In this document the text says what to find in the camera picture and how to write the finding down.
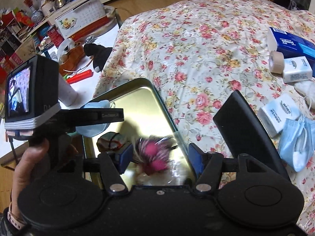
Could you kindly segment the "person's left hand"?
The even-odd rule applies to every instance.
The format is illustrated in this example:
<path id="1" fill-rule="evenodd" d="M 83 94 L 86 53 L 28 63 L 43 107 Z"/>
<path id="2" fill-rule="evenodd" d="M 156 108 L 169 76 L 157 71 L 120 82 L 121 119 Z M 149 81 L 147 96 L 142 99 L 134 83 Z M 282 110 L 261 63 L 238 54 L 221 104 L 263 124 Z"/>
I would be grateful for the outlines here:
<path id="1" fill-rule="evenodd" d="M 10 223 L 19 230 L 25 225 L 18 207 L 19 194 L 30 184 L 32 170 L 44 158 L 48 149 L 49 141 L 46 139 L 39 145 L 28 147 L 14 170 L 11 203 L 7 217 Z"/>

